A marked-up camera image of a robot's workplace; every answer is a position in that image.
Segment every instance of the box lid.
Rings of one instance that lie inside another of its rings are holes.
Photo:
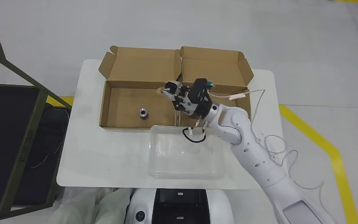
[[[111,46],[99,67],[109,81],[163,82],[181,73],[179,50]]]
[[[180,55],[186,85],[205,77],[215,85],[213,91],[235,93],[246,87],[253,78],[242,52],[182,46]]]

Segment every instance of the white table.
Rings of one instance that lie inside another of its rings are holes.
[[[98,125],[103,84],[101,60],[83,62],[64,142],[57,183],[61,186],[121,188],[259,189],[230,151],[224,150],[225,175],[218,180],[155,179],[148,175],[149,131],[108,130]],[[282,136],[274,74],[254,70],[251,90],[266,89],[254,127]],[[251,94],[254,111],[260,93]],[[282,142],[274,142],[281,151]]]

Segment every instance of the metal nut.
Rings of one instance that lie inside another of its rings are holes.
[[[147,112],[147,110],[145,108],[142,108],[142,109],[139,110],[139,117],[142,120],[146,120],[149,117],[149,114],[148,114],[148,112]]]

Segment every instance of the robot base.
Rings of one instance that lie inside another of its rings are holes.
[[[137,189],[125,224],[234,224],[230,202],[222,190]]]

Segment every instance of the yellow floor line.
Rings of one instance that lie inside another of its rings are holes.
[[[60,98],[63,99],[65,102],[67,102],[69,105],[71,106],[73,105],[73,100],[74,100],[73,96],[60,96]],[[52,98],[51,96],[47,97],[46,102],[48,102],[52,106],[64,106],[61,103],[59,103],[57,100]]]
[[[286,118],[293,126],[306,135],[312,142],[322,148],[330,157],[333,172],[336,177],[338,191],[340,193],[343,210],[345,211],[348,224],[357,224],[358,215],[354,205],[353,196],[345,173],[345,168],[341,158],[340,151],[322,135],[311,128],[304,120],[300,119],[290,109],[284,105],[280,105],[281,115]]]
[[[358,0],[336,0],[336,2],[358,3]]]

